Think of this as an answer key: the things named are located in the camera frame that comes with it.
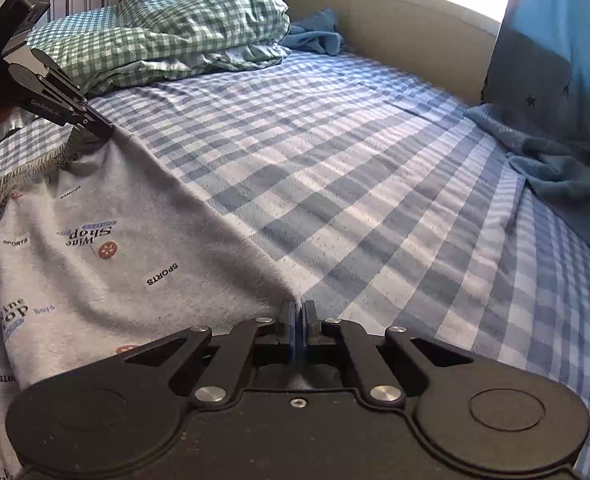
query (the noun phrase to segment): metal pin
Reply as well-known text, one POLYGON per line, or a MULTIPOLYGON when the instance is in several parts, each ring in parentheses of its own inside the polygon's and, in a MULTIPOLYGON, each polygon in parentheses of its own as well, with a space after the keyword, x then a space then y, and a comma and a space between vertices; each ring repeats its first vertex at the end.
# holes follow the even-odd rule
POLYGON ((306 399, 291 399, 291 406, 293 408, 305 408, 307 404, 306 399))
POLYGON ((382 384, 381 386, 375 386, 371 390, 371 397, 381 402, 394 402, 402 396, 395 386, 389 386, 388 384, 382 384))
POLYGON ((201 402, 221 402, 226 397, 226 390, 219 386, 203 386, 195 390, 195 399, 201 402))

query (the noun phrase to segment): gray printed fabric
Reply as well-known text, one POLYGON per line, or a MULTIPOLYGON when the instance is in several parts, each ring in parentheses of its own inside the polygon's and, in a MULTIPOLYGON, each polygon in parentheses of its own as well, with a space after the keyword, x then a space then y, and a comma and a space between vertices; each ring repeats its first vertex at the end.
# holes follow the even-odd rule
MULTIPOLYGON (((275 316, 293 289, 133 134, 14 190, 0 219, 0 345, 13 388, 194 324, 275 316)), ((0 461, 15 474, 3 432, 0 461)))

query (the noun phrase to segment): blue curtain with stars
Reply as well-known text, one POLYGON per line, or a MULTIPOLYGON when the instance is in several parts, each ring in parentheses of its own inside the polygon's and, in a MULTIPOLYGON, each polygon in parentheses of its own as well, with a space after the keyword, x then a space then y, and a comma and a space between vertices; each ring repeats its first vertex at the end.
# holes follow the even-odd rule
POLYGON ((590 0, 509 0, 466 115, 590 245, 590 0))
POLYGON ((482 100, 590 142, 590 0, 509 0, 482 100))

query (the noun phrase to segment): bed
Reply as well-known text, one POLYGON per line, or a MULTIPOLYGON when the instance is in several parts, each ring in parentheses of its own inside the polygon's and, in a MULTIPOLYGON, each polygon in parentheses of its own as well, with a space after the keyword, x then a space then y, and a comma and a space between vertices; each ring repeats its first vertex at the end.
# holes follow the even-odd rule
MULTIPOLYGON (((349 54, 293 52, 91 104, 322 316, 437 336, 566 384, 590 411, 590 248, 447 91, 349 54)), ((37 120, 3 139, 0 176, 69 133, 37 120)), ((14 387, 0 381, 8 398, 14 387)), ((576 467, 590 478, 590 436, 576 467)))

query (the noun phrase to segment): mattress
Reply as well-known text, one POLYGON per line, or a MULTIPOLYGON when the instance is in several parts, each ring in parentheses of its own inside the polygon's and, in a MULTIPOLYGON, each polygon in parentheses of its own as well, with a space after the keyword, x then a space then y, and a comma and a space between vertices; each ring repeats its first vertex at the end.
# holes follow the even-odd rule
MULTIPOLYGON (((590 248, 465 104, 359 57, 293 52, 92 100, 265 251, 321 316, 404 325, 566 384, 590 411, 590 248)), ((70 132, 0 142, 0 176, 70 132)), ((590 478, 590 435, 577 468, 590 478)))

